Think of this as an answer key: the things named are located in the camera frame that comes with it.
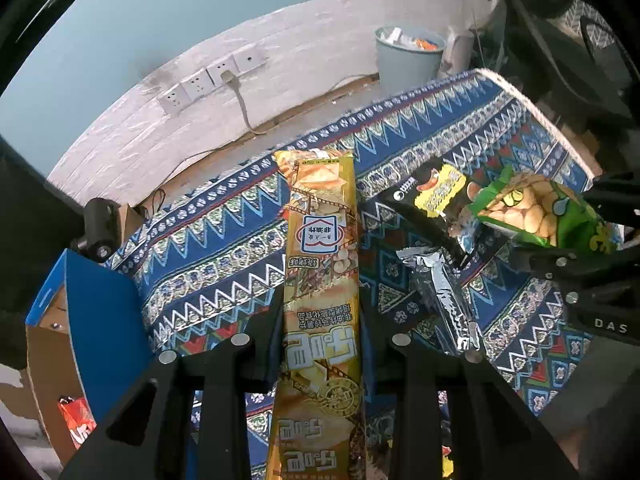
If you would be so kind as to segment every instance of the light blue trash can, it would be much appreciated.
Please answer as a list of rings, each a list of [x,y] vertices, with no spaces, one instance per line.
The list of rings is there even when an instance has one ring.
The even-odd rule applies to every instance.
[[[438,49],[429,51],[418,47],[391,45],[380,39],[382,34],[388,37],[395,27],[400,27],[403,34],[412,38],[436,44]],[[420,27],[390,25],[376,30],[378,73],[380,74],[380,86],[385,97],[424,86],[428,81],[435,79],[445,46],[446,41],[441,35]]]

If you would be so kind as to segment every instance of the table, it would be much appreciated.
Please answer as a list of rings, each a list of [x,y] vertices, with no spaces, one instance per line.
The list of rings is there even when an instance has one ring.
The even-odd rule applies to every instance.
[[[283,149],[353,150],[365,232],[360,281],[388,322],[436,346],[434,327],[409,270],[395,251],[419,231],[376,200],[432,156],[481,186],[505,164],[583,191],[593,173],[524,96],[487,70],[460,73],[379,102],[300,136]],[[152,349],[193,354],[241,332],[284,280],[287,224],[279,212],[289,191],[271,158],[274,147],[238,170],[209,180],[158,212],[107,262],[135,280]],[[562,388],[591,335],[569,329],[551,282],[508,265],[505,239],[490,230],[459,279],[478,314],[488,358],[523,402],[539,413]],[[274,391],[247,394],[252,475],[261,478]],[[384,476],[394,400],[368,399],[370,471]],[[192,421],[199,420],[196,394]]]

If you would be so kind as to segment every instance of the light blue wall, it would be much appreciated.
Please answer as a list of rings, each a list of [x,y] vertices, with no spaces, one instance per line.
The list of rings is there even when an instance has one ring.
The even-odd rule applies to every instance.
[[[48,174],[144,76],[245,20],[307,0],[76,0],[0,97],[0,135]]]

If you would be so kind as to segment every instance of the white outlet panel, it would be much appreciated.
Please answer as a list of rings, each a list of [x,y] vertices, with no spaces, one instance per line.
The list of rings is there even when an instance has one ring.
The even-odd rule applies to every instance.
[[[239,48],[232,55],[240,73],[249,72],[265,61],[264,53],[255,43]]]
[[[203,95],[210,94],[214,91],[215,86],[213,81],[209,77],[206,69],[198,70],[195,74],[192,74],[188,78],[183,79],[180,84],[187,92],[187,95],[192,101]]]
[[[228,54],[228,56],[221,57],[220,59],[215,60],[209,66],[207,66],[207,72],[211,76],[213,80],[213,84],[217,87],[223,86],[225,84],[222,81],[222,73],[225,70],[231,71],[233,74],[238,75],[238,66],[236,65],[236,61],[232,54]]]
[[[187,91],[182,88],[182,85],[178,83],[161,94],[158,97],[158,102],[165,112],[175,115],[189,106],[193,100],[189,97]]]

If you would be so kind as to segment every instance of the white cord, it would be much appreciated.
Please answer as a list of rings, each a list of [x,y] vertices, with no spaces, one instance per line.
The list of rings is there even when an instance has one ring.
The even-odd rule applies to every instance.
[[[484,62],[484,54],[482,53],[482,43],[480,43],[480,34],[478,34],[478,23],[476,22],[476,13],[474,11],[473,1],[469,0],[471,5],[471,15],[474,19],[474,32],[476,34],[476,38],[478,39],[478,49],[480,50],[480,58],[482,59],[482,66],[486,68],[486,63]]]
[[[338,87],[340,85],[340,83],[342,83],[343,81],[346,81],[347,79],[351,79],[351,78],[360,78],[360,77],[370,77],[372,74],[354,74],[354,75],[348,75],[347,77],[343,77],[342,79],[340,79],[340,81],[338,81],[335,85],[333,85],[331,88],[329,88],[326,92],[323,92],[321,94],[318,94],[316,97],[313,97],[312,99],[310,99],[311,101],[313,99],[317,99],[319,97],[322,97],[323,95],[333,91],[336,87]],[[256,132],[251,124],[249,124],[249,117],[247,116],[247,112],[246,112],[246,104],[244,102],[244,98],[242,97],[242,94],[240,93],[240,80],[238,79],[238,76],[233,74],[232,72],[230,72],[229,70],[226,70],[225,72],[222,73],[222,80],[227,84],[227,86],[229,86],[229,88],[231,88],[235,94],[236,97],[238,98],[238,103],[240,105],[240,111],[242,112],[242,118],[244,119],[244,124],[246,125],[246,127],[249,129],[249,131],[252,134],[255,135],[263,135],[271,130],[273,130],[276,126],[280,126],[281,124],[286,123],[287,121],[289,121],[292,118],[287,119],[287,121],[282,121],[279,124],[275,124],[274,126],[272,126],[271,128],[269,128],[268,130],[264,130],[263,132]],[[158,189],[160,189],[168,180],[169,177],[172,176],[172,174],[174,174],[174,171],[177,170],[180,165],[184,162],[186,162],[187,160],[189,160],[190,158],[193,158],[194,156],[198,156],[198,155],[209,155],[209,153],[211,152],[215,152],[217,149],[219,149],[220,147],[217,148],[211,148],[209,150],[203,150],[201,152],[197,152],[197,153],[191,153],[191,155],[186,156],[185,158],[183,158],[180,162],[178,162],[178,164],[176,164],[174,166],[174,168],[167,174],[167,176],[164,178],[164,180],[158,184],[156,186],[156,188],[151,192],[150,196],[153,195],[153,193],[155,193]]]

